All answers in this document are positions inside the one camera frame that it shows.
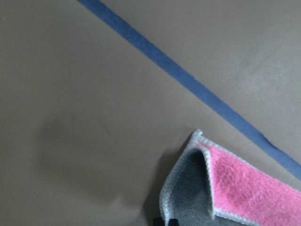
pink cloth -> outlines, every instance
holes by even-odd
[[[261,226],[301,226],[301,193],[262,173],[235,155],[210,151],[214,206]]]

cloth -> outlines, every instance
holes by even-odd
[[[160,194],[165,225],[301,225],[301,193],[259,171],[197,130]]]

gray floor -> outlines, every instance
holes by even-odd
[[[105,0],[301,163],[301,2]],[[0,224],[146,226],[197,128],[301,182],[77,1],[0,2]]]

towel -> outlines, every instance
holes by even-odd
[[[165,226],[301,226],[299,191],[203,137],[200,130],[168,175],[159,202]]]

